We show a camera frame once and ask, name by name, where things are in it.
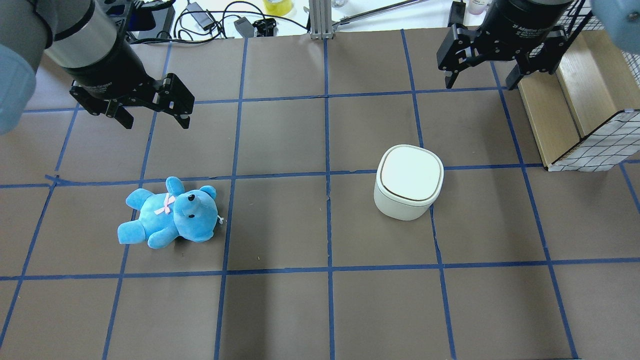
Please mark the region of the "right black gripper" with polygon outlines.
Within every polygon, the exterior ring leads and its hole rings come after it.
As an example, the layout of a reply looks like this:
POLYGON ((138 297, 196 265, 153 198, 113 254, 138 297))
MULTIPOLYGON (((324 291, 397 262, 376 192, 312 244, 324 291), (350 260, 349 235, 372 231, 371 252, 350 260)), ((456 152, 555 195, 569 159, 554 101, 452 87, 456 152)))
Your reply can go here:
POLYGON ((537 47, 534 54, 516 55, 516 65, 505 80, 509 91, 535 72, 553 75, 566 53, 569 37, 565 30, 551 29, 571 3, 571 0, 494 0, 477 30, 451 23, 436 51, 438 69, 445 73, 445 88, 452 89, 462 71, 485 62, 486 54, 494 54, 496 49, 503 54, 537 47))

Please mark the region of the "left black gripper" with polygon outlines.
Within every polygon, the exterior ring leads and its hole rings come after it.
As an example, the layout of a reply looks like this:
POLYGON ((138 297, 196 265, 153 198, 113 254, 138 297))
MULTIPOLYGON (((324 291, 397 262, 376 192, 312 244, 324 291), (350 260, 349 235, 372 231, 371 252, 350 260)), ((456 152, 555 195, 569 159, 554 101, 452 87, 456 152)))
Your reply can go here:
POLYGON ((134 117, 123 104, 144 106, 169 114, 187 130, 195 97, 175 73, 161 80, 151 77, 140 57, 123 38, 117 38, 102 59, 79 68, 69 68, 73 83, 69 94, 92 116, 105 115, 125 129, 133 128, 134 117))

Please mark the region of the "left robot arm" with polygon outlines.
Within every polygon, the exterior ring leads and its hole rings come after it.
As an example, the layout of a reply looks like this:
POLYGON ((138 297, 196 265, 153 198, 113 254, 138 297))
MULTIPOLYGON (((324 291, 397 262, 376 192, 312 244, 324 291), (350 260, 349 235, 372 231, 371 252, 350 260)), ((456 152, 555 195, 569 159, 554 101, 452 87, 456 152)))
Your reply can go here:
POLYGON ((92 116, 131 129, 130 107, 144 107, 190 126, 195 97, 178 75, 150 76, 128 41, 155 27, 154 12, 171 0, 3 0, 1 133, 18 126, 36 88, 43 56, 72 80, 70 95, 92 116))

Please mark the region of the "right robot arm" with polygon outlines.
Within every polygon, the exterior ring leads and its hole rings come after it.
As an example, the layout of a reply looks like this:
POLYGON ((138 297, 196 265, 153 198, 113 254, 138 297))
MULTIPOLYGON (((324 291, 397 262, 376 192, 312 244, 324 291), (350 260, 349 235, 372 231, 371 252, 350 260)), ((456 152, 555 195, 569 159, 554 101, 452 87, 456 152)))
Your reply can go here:
POLYGON ((569 0, 494 0, 480 27, 469 29, 463 23, 466 4, 452 2, 449 30, 436 53, 445 87, 453 88, 462 71, 487 61, 516 62, 505 82, 510 90, 533 73, 553 75, 592 18, 599 20, 620 50, 638 54, 637 0, 592 0, 575 30, 559 24, 570 5, 569 0))

